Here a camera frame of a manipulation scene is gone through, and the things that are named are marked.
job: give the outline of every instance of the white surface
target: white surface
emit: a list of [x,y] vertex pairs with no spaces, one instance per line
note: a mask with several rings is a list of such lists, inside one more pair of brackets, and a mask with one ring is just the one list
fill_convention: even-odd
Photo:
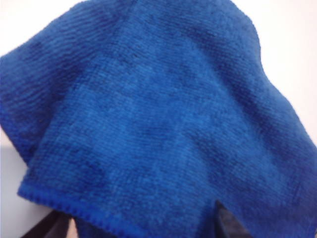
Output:
[[[1,0],[0,55],[16,48],[80,0]],[[317,1],[233,0],[253,21],[264,71],[317,144]],[[26,166],[1,135],[1,237],[16,238],[50,209],[16,195]]]

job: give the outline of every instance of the fabric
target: fabric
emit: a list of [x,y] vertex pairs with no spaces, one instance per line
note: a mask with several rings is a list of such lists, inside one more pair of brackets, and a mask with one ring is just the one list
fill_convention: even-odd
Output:
[[80,238],[213,238],[217,199],[256,238],[313,237],[317,148],[260,52],[229,0],[76,4],[1,57],[18,195]]

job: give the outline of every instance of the microfiber cloth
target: microfiber cloth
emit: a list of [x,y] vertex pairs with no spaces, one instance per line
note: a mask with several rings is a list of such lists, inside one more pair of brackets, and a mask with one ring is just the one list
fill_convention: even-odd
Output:
[[216,200],[255,238],[313,237],[317,148],[260,52],[230,0],[77,3],[1,57],[18,195],[80,238],[213,238]]

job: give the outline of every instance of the blue cloth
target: blue cloth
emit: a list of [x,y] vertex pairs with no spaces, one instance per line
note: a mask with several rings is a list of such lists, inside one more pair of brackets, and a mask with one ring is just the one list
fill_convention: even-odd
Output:
[[314,236],[317,148],[231,1],[80,2],[0,68],[18,195],[80,238],[212,238],[216,199],[256,238]]

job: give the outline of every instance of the terry texture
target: terry texture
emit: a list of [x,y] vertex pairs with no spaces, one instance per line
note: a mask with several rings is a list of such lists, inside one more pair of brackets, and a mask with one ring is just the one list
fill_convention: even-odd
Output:
[[1,57],[18,194],[80,238],[212,238],[219,199],[256,238],[317,227],[317,148],[229,0],[90,0]]

